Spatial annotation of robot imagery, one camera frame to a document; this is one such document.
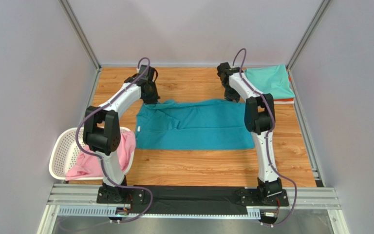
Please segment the teal t shirt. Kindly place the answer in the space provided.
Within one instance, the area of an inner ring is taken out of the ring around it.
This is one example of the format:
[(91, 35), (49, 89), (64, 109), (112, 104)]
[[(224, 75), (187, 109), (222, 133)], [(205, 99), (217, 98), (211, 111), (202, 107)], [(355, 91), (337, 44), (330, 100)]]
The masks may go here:
[(149, 150), (245, 150), (254, 148), (244, 124), (244, 103), (223, 99), (142, 105), (136, 146)]

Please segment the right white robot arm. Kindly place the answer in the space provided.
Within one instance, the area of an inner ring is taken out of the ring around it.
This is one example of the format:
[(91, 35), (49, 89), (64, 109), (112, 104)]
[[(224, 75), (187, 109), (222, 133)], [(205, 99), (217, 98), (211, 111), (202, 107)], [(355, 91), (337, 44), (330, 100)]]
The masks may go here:
[(273, 96), (257, 89), (242, 68), (231, 67), (228, 62), (217, 66), (217, 75), (225, 88), (224, 96), (228, 101), (241, 98), (245, 101), (244, 124), (257, 150), (258, 185), (244, 192), (245, 202), (276, 205), (283, 189), (273, 150), (273, 129), (276, 123)]

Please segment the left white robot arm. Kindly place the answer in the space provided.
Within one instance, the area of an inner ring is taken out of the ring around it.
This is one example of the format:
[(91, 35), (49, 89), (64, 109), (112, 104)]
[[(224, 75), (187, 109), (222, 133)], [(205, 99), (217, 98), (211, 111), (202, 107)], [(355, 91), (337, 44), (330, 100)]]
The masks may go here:
[(135, 75), (127, 78), (120, 90), (99, 107), (89, 106), (85, 113), (83, 142), (89, 146), (101, 166), (103, 183), (98, 190), (100, 204), (143, 204), (144, 188), (128, 186), (126, 173), (121, 169), (117, 150), (121, 145), (120, 118), (136, 101), (156, 104), (160, 98), (155, 84), (155, 68), (140, 65)]

